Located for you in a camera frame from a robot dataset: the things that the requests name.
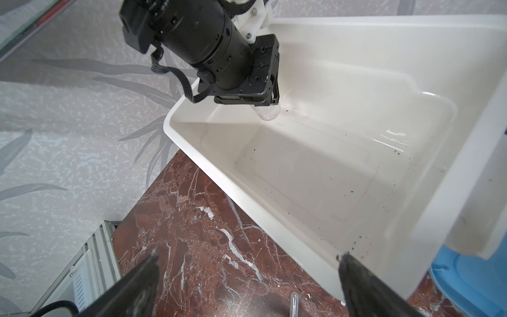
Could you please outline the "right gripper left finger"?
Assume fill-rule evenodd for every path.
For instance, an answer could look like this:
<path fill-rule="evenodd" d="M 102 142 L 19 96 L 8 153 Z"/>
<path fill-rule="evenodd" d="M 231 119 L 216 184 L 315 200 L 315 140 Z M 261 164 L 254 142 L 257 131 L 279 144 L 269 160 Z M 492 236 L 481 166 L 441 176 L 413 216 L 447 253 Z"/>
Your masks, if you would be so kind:
<path fill-rule="evenodd" d="M 151 316 L 159 278 L 159 257 L 152 253 L 79 315 Z"/>

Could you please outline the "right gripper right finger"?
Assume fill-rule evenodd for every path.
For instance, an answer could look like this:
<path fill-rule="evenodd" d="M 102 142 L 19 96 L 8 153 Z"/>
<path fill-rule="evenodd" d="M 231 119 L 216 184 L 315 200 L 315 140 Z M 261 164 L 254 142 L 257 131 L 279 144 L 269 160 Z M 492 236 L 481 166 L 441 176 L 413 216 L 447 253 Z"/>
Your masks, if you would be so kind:
<path fill-rule="evenodd" d="M 339 260 L 339 278 L 350 316 L 420 316 L 351 254 Z"/>

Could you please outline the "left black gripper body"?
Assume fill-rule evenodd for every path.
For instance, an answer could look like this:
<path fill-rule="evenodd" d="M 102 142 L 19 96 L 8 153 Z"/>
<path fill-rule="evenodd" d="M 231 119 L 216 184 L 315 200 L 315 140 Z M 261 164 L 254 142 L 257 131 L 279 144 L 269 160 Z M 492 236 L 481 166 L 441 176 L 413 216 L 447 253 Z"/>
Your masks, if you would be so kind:
<path fill-rule="evenodd" d="M 279 41 L 257 34 L 248 44 L 232 22 L 255 1 L 124 1 L 119 16 L 128 46 L 145 54 L 153 73 L 172 73 L 196 104 L 279 103 Z"/>

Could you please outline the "clear plastic pipette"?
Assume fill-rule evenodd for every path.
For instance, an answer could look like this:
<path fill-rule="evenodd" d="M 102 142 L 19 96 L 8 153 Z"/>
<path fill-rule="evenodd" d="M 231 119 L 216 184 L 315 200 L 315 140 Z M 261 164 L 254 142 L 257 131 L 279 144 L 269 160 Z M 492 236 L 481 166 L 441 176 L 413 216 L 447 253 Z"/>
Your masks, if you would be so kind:
<path fill-rule="evenodd" d="M 295 291 L 290 294 L 290 306 L 289 306 L 290 317 L 298 317 L 299 298 L 300 298 L 299 294 Z"/>

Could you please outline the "small clear glass beaker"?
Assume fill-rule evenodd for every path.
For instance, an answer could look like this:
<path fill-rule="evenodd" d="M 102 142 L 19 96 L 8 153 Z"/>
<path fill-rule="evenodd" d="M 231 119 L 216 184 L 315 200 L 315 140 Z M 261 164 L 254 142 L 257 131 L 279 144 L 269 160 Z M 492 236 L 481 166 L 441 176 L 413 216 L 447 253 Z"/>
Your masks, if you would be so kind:
<path fill-rule="evenodd" d="M 279 104 L 270 106 L 252 106 L 252 108 L 254 112 L 265 122 L 276 119 L 281 112 Z"/>

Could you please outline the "blue plastic bin lid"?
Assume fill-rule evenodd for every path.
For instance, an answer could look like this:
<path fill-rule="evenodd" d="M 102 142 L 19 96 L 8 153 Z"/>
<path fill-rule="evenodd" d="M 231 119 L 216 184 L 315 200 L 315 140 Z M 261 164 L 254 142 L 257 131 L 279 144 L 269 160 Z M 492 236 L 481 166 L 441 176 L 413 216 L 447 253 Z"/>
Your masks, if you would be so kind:
<path fill-rule="evenodd" d="M 487 260 L 449 234 L 429 273 L 442 294 L 468 316 L 506 316 L 506 237 Z"/>

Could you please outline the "white plastic storage bin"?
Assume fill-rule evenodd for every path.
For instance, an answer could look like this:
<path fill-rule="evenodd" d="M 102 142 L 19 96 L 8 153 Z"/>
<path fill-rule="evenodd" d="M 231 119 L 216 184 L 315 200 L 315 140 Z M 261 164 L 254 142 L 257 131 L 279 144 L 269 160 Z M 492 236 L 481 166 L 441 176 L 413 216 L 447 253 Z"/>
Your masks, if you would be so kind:
<path fill-rule="evenodd" d="M 352 254 L 407 298 L 506 234 L 506 17 L 279 18 L 281 112 L 179 100 L 165 133 L 321 287 Z"/>

